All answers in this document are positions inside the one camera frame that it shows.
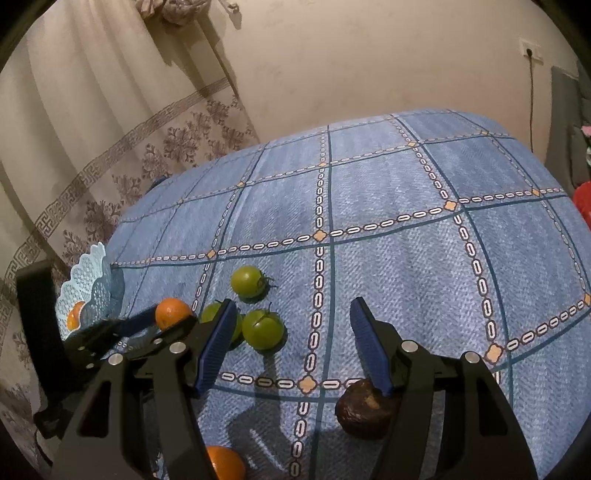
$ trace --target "blue gripper pad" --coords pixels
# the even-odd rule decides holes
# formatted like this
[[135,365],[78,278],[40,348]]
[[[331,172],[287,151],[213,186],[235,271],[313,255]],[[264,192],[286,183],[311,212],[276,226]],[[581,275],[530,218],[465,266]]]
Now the blue gripper pad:
[[394,393],[394,386],[390,380],[390,361],[372,325],[376,320],[373,316],[369,317],[366,314],[362,301],[357,298],[351,302],[349,310],[351,328],[363,361],[369,369],[369,377],[374,387],[381,390],[382,395],[390,396]]
[[232,335],[236,328],[237,313],[236,304],[231,301],[228,308],[221,312],[222,316],[199,357],[199,370],[195,382],[195,389],[199,396],[209,390],[216,381],[223,359],[232,341]]

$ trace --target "metal screw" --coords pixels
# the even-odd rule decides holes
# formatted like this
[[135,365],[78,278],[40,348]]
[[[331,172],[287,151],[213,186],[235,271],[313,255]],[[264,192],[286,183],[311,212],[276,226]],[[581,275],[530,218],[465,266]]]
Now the metal screw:
[[418,345],[412,340],[405,340],[402,342],[402,345],[400,346],[402,347],[402,350],[404,350],[406,353],[413,353],[418,350]]
[[186,348],[187,348],[187,345],[185,345],[183,342],[174,342],[171,346],[168,347],[168,349],[172,353],[176,353],[177,355],[179,353],[183,353]]
[[480,361],[480,355],[476,352],[466,352],[464,358],[468,363],[477,364]]
[[113,355],[109,357],[109,363],[111,365],[119,365],[122,361],[123,355],[121,355],[120,353],[113,353]]

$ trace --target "white curtain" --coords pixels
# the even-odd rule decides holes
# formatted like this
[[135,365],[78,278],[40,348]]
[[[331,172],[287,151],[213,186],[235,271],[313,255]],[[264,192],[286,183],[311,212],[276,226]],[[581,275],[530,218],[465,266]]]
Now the white curtain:
[[131,0],[58,0],[0,73],[0,418],[37,466],[39,389],[17,269],[56,283],[164,173],[257,143],[195,22],[165,31]]

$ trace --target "brown fruit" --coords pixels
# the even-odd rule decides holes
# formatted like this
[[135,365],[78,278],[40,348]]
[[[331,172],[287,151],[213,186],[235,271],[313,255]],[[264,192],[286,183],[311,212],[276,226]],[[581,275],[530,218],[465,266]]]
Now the brown fruit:
[[398,413],[401,395],[384,397],[371,380],[355,382],[339,398],[335,415],[343,430],[364,440],[378,440],[388,432]]

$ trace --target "green tomato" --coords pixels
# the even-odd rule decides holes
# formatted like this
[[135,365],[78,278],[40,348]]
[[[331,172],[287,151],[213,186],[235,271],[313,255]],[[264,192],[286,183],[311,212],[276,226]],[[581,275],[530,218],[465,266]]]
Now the green tomato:
[[[211,322],[215,318],[216,313],[221,306],[222,302],[219,300],[216,300],[213,303],[207,305],[207,307],[205,307],[201,313],[200,323]],[[241,315],[240,312],[238,312],[236,314],[236,328],[234,329],[234,334],[232,335],[232,343],[234,343],[234,341],[236,341],[236,339],[242,333],[242,318],[243,315]]]
[[242,334],[246,342],[256,350],[275,347],[285,333],[285,326],[277,312],[253,310],[242,321]]
[[267,279],[257,267],[244,265],[232,274],[230,285],[239,297],[252,299],[265,291]]

